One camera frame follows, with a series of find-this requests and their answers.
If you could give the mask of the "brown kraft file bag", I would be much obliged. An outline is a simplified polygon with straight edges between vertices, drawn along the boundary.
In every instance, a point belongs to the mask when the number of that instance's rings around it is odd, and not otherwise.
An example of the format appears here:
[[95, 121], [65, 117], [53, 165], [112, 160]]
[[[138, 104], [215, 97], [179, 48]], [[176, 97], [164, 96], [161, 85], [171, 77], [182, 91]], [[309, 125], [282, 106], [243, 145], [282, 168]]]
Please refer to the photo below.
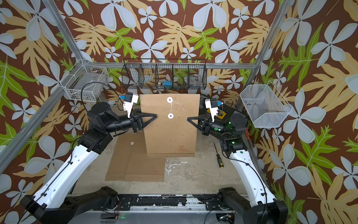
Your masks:
[[141, 94], [141, 112], [157, 116], [144, 128], [147, 154], [194, 157], [198, 130], [187, 118], [199, 115], [199, 104], [198, 94]]
[[164, 182], [165, 158], [148, 157], [146, 153], [130, 155], [124, 181]]
[[121, 135], [117, 139], [105, 180], [144, 182], [147, 159], [143, 132]]

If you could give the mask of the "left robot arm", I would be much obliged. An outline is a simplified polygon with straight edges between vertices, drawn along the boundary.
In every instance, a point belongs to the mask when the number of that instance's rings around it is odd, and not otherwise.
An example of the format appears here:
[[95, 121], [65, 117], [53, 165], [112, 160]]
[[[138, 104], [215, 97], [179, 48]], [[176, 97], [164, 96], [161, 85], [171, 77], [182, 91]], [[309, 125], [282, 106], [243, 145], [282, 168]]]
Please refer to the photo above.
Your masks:
[[49, 182], [32, 196], [25, 196], [20, 204], [42, 224], [67, 224], [72, 218], [89, 210], [113, 206], [117, 192], [110, 187], [79, 197], [68, 193], [87, 167], [105, 150], [116, 136], [133, 129], [143, 130], [157, 118], [156, 114], [130, 110], [129, 115], [118, 116], [108, 103], [95, 104], [87, 115], [89, 129], [79, 138], [69, 158]]

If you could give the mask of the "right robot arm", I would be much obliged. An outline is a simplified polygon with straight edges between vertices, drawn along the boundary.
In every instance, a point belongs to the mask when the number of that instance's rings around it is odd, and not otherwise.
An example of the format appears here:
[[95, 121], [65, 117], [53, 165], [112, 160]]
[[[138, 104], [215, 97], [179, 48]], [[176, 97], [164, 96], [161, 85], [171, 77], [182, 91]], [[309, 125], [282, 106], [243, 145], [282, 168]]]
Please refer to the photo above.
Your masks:
[[271, 193], [243, 141], [247, 117], [235, 112], [225, 121], [206, 115], [189, 117], [187, 121], [203, 135], [211, 134], [219, 139], [222, 155], [233, 163], [248, 194], [248, 198], [244, 198], [232, 187], [221, 188], [217, 194], [218, 205], [241, 213], [245, 224], [286, 223], [287, 205]]

